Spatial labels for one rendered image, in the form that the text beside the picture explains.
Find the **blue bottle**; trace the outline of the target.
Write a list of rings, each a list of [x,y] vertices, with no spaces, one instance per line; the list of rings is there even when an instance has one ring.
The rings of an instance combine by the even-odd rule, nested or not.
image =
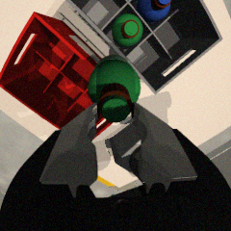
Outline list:
[[[148,25],[165,18],[170,5],[170,0],[137,0],[134,8]]]

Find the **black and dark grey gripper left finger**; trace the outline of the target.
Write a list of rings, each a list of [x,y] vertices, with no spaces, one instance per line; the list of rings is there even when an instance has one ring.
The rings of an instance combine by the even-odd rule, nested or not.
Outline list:
[[[29,216],[53,202],[76,197],[79,185],[98,178],[95,102],[56,130],[22,165],[0,209],[0,231],[15,231]]]

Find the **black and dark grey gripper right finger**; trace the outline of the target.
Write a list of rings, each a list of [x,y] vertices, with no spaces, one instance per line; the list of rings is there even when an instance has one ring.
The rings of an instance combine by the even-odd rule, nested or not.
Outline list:
[[[132,103],[131,116],[141,139],[139,176],[147,194],[153,183],[162,183],[167,194],[206,205],[231,227],[231,189],[215,164],[178,129],[139,103]]]

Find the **green bottle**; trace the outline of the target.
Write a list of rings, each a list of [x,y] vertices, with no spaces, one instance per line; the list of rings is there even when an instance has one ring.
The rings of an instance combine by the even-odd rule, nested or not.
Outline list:
[[[130,13],[120,15],[112,27],[115,42],[125,47],[137,44],[142,37],[142,33],[143,27],[140,19]]]
[[[141,80],[126,59],[109,55],[101,59],[91,73],[88,93],[92,103],[99,103],[100,114],[118,123],[130,115],[132,102],[138,101]]]

